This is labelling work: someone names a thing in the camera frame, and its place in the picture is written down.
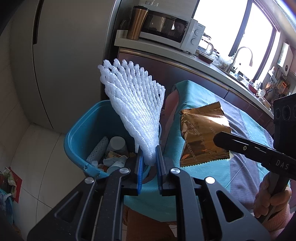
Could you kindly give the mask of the right hand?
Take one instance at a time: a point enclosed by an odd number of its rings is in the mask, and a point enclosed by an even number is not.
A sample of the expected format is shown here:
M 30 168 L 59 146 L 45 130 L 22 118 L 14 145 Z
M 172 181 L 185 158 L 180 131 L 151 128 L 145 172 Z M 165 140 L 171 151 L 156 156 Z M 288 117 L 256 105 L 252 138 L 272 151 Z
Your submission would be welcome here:
M 266 216 L 270 206 L 275 207 L 275 212 L 282 211 L 288 205 L 288 202 L 292 195 L 292 190 L 289 186 L 286 186 L 285 190 L 271 196 L 268 192 L 269 187 L 269 174 L 266 174 L 262 182 L 259 185 L 259 191 L 255 196 L 253 213 L 256 218 L 260 216 Z

